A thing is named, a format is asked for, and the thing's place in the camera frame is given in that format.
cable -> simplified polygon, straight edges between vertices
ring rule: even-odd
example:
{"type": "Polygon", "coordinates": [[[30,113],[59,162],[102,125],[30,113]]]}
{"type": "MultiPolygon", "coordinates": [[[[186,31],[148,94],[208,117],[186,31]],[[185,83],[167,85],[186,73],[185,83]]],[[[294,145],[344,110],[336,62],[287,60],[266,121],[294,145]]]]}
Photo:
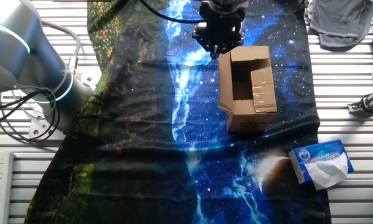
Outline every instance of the cable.
{"type": "MultiPolygon", "coordinates": [[[[12,97],[14,98],[14,100],[17,100],[16,95],[15,95],[15,93],[14,93],[14,90],[11,90],[11,93],[12,93],[12,97]]],[[[54,107],[53,107],[53,108],[52,108],[48,113],[43,113],[43,112],[40,112],[40,111],[36,110],[32,105],[29,104],[28,101],[26,102],[26,104],[27,104],[30,108],[32,108],[32,110],[35,111],[36,113],[40,113],[40,114],[42,114],[42,115],[45,116],[45,118],[42,118],[42,117],[36,117],[36,116],[30,114],[28,111],[26,111],[25,108],[24,108],[23,106],[21,106],[21,110],[23,110],[23,111],[25,112],[25,114],[27,114],[27,115],[29,115],[31,118],[35,118],[35,119],[37,119],[37,120],[47,120],[47,119],[49,119],[49,118],[50,118],[50,115],[51,115],[51,114],[54,112],[54,110],[55,110],[55,105],[54,105],[54,107]]]]}
{"type": "Polygon", "coordinates": [[[81,47],[81,42],[80,42],[80,38],[77,36],[77,34],[75,34],[72,30],[70,30],[66,27],[63,27],[61,25],[58,25],[58,24],[55,24],[55,23],[52,23],[52,22],[49,22],[49,21],[43,21],[42,20],[42,24],[46,25],[46,26],[49,26],[51,28],[57,29],[59,31],[62,31],[66,34],[71,35],[74,38],[74,40],[76,41],[76,49],[75,49],[72,56],[77,56],[79,54],[80,47],[81,47]]]}
{"type": "Polygon", "coordinates": [[[8,114],[6,114],[2,118],[0,118],[0,122],[7,119],[11,114],[13,114],[16,110],[18,110],[18,108],[20,108],[24,104],[24,102],[26,102],[27,100],[29,100],[29,99],[23,100],[22,103],[19,103],[14,109],[10,110],[10,112],[8,112],[8,114]]]}
{"type": "Polygon", "coordinates": [[[20,85],[20,84],[16,84],[16,88],[13,88],[12,90],[27,90],[27,89],[35,89],[35,90],[47,90],[49,92],[51,92],[51,94],[49,94],[49,96],[55,96],[55,92],[58,91],[58,89],[61,87],[61,85],[63,84],[64,82],[64,79],[61,81],[60,85],[57,86],[55,89],[51,90],[47,87],[43,87],[43,86],[24,86],[24,85],[20,85]]]}
{"type": "Polygon", "coordinates": [[[12,137],[12,138],[14,138],[14,139],[16,139],[16,140],[18,140],[18,141],[20,141],[20,140],[23,140],[23,141],[27,141],[27,142],[39,142],[39,141],[43,141],[43,140],[36,140],[36,139],[38,139],[38,138],[41,138],[41,137],[43,137],[47,132],[49,132],[50,131],[50,129],[51,129],[51,127],[53,126],[53,122],[52,123],[50,123],[50,126],[46,129],[46,131],[44,132],[44,133],[42,133],[40,136],[37,136],[37,137],[34,137],[34,138],[25,138],[25,137],[23,137],[21,134],[19,134],[18,132],[17,132],[17,130],[11,125],[11,123],[7,120],[7,119],[5,119],[5,122],[7,123],[7,125],[19,136],[19,138],[18,137],[15,137],[15,136],[13,136],[11,133],[8,133],[5,129],[3,129],[3,131],[6,133],[6,134],[8,134],[10,137],[12,137]]]}
{"type": "MultiPolygon", "coordinates": [[[[47,91],[51,92],[51,94],[49,94],[49,95],[46,96],[46,97],[51,97],[51,96],[52,96],[54,99],[57,98],[57,97],[55,96],[55,92],[54,92],[53,90],[49,89],[49,88],[46,88],[46,87],[42,87],[42,86],[22,86],[22,85],[16,85],[16,86],[17,86],[17,88],[16,88],[16,89],[13,89],[13,90],[17,90],[17,92],[18,92],[18,90],[24,90],[24,89],[29,89],[29,88],[31,88],[31,89],[36,89],[36,90],[47,90],[47,91]]],[[[47,116],[50,116],[50,114],[54,112],[55,107],[56,107],[56,105],[57,105],[57,101],[56,101],[56,100],[54,100],[53,102],[54,102],[54,105],[52,106],[52,109],[51,109],[48,113],[43,113],[43,112],[37,111],[37,110],[34,109],[34,107],[32,107],[32,106],[29,104],[29,102],[26,102],[26,103],[27,103],[27,104],[28,104],[28,105],[29,105],[29,106],[30,106],[30,107],[31,107],[35,112],[40,113],[40,114],[46,116],[46,118],[47,118],[47,116]]],[[[22,109],[22,110],[23,110],[27,115],[31,116],[32,118],[35,118],[35,119],[46,119],[46,118],[37,118],[37,117],[31,115],[31,114],[28,113],[28,112],[27,112],[23,107],[22,107],[21,109],[22,109]]]]}
{"type": "Polygon", "coordinates": [[[364,110],[366,112],[373,113],[373,108],[371,108],[371,109],[367,108],[365,103],[364,103],[364,99],[367,98],[368,96],[370,96],[370,94],[364,95],[361,98],[361,108],[362,108],[362,110],[364,110]]]}
{"type": "Polygon", "coordinates": [[[15,104],[17,104],[17,103],[23,102],[23,101],[25,101],[25,100],[30,100],[30,99],[32,99],[33,97],[35,97],[36,95],[38,95],[38,94],[40,94],[40,93],[43,93],[43,92],[44,92],[43,90],[35,91],[35,92],[33,92],[33,93],[30,93],[30,94],[26,95],[25,97],[22,97],[22,98],[19,99],[19,100],[16,100],[16,101],[12,102],[12,103],[8,103],[8,104],[6,104],[6,105],[4,105],[4,106],[0,106],[0,109],[7,108],[7,107],[9,107],[9,106],[12,106],[12,105],[15,105],[15,104]]]}
{"type": "Polygon", "coordinates": [[[166,20],[172,21],[172,22],[178,22],[178,23],[183,23],[183,24],[197,24],[197,23],[200,23],[200,22],[220,21],[220,20],[223,20],[223,19],[229,19],[230,18],[230,16],[223,16],[223,17],[210,18],[210,19],[200,19],[200,20],[194,20],[194,21],[183,20],[183,19],[176,19],[176,18],[171,18],[171,17],[165,16],[165,15],[159,13],[158,11],[156,11],[155,9],[153,9],[152,7],[150,7],[144,0],[139,0],[139,1],[151,13],[155,14],[156,16],[159,16],[162,19],[166,19],[166,20]]]}
{"type": "MultiPolygon", "coordinates": [[[[67,64],[65,63],[65,61],[63,61],[64,63],[64,66],[65,68],[68,70],[68,67],[67,67],[67,64]]],[[[65,83],[65,80],[67,79],[67,75],[68,75],[68,72],[65,72],[65,75],[63,76],[62,78],[62,81],[61,83],[53,90],[49,89],[49,88],[46,88],[46,87],[42,87],[42,86],[24,86],[24,85],[20,85],[20,84],[16,84],[16,86],[19,88],[19,89],[28,89],[28,88],[34,88],[34,89],[38,89],[38,90],[47,90],[47,91],[50,91],[51,94],[49,96],[55,96],[55,93],[62,87],[62,85],[65,83]]]]}
{"type": "MultiPolygon", "coordinates": [[[[48,98],[48,100],[49,100],[49,102],[52,104],[52,106],[53,106],[53,103],[52,103],[52,100],[53,100],[53,98],[52,98],[52,96],[51,96],[51,98],[49,97],[49,95],[46,95],[47,96],[47,98],[48,98]]],[[[57,122],[56,122],[56,124],[55,124],[55,126],[54,126],[54,128],[51,130],[51,127],[53,126],[53,123],[54,123],[54,121],[55,121],[55,113],[53,113],[53,120],[52,120],[52,122],[50,123],[50,126],[47,128],[47,130],[44,132],[44,133],[42,133],[41,135],[39,135],[39,136],[37,136],[37,137],[34,137],[34,138],[25,138],[25,137],[23,137],[21,134],[19,134],[17,131],[16,131],[16,129],[10,124],[10,122],[7,120],[7,119],[4,119],[5,120],[5,122],[7,123],[7,125],[14,131],[14,133],[16,133],[19,137],[17,137],[17,136],[15,136],[15,135],[13,135],[13,134],[11,134],[11,133],[9,133],[5,128],[4,128],[4,126],[1,124],[1,122],[0,122],[0,127],[1,127],[1,129],[7,134],[7,135],[9,135],[11,138],[13,138],[13,139],[15,139],[15,140],[17,140],[17,141],[20,141],[20,142],[22,142],[22,143],[29,143],[29,144],[32,144],[32,143],[38,143],[38,142],[42,142],[42,141],[45,141],[45,140],[47,140],[49,137],[51,137],[53,134],[54,134],[54,132],[57,130],[57,128],[58,128],[58,125],[59,125],[59,122],[60,122],[60,108],[59,108],[59,106],[57,106],[56,107],[56,109],[57,109],[57,112],[58,112],[58,119],[57,119],[57,122]],[[44,138],[44,139],[38,139],[38,138],[41,138],[41,137],[43,137],[45,134],[47,134],[47,132],[48,132],[48,136],[46,137],[46,138],[44,138]]]]}

fabric backdrop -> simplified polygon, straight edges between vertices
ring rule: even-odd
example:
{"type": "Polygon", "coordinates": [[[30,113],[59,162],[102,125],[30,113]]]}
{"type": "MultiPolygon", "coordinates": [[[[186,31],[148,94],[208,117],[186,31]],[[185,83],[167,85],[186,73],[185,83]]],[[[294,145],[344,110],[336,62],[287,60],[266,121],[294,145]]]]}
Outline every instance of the fabric backdrop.
{"type": "MultiPolygon", "coordinates": [[[[199,2],[148,1],[198,18],[199,2]]],[[[88,3],[102,77],[30,203],[26,223],[331,223],[327,191],[299,185],[287,153],[317,143],[308,39],[296,0],[254,1],[244,45],[268,45],[278,115],[226,132],[218,63],[138,1],[88,3]]]]}

open cardboard box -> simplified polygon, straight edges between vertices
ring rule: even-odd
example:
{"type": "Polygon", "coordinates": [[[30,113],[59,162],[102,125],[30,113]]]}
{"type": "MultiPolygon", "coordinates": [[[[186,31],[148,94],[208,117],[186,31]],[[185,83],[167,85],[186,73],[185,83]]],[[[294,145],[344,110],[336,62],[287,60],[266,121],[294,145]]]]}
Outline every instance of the open cardboard box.
{"type": "Polygon", "coordinates": [[[218,67],[227,131],[264,132],[277,114],[269,47],[237,47],[219,56],[218,67]]]}

gray towel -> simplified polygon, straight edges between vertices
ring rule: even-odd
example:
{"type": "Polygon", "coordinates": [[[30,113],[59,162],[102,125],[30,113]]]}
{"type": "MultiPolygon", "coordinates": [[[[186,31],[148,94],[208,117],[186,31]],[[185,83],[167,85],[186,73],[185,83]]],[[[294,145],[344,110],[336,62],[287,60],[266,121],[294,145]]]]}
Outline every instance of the gray towel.
{"type": "Polygon", "coordinates": [[[373,17],[370,0],[316,0],[311,28],[325,48],[351,48],[367,35],[373,17]]]}

box flap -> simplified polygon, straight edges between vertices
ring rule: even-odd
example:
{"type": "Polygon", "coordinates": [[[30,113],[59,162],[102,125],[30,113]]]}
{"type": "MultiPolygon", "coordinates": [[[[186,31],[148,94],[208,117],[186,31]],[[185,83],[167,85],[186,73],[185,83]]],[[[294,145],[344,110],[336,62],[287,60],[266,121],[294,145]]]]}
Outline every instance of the box flap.
{"type": "Polygon", "coordinates": [[[253,100],[235,100],[234,114],[235,115],[252,115],[256,114],[253,100]]]}
{"type": "Polygon", "coordinates": [[[232,62],[270,58],[268,46],[236,47],[231,51],[232,62]]]}
{"type": "Polygon", "coordinates": [[[218,58],[219,73],[219,103],[218,108],[227,112],[234,112],[234,98],[232,88],[231,54],[221,54],[218,58]]]}
{"type": "Polygon", "coordinates": [[[251,71],[254,108],[257,113],[277,112],[271,67],[251,71]]]}

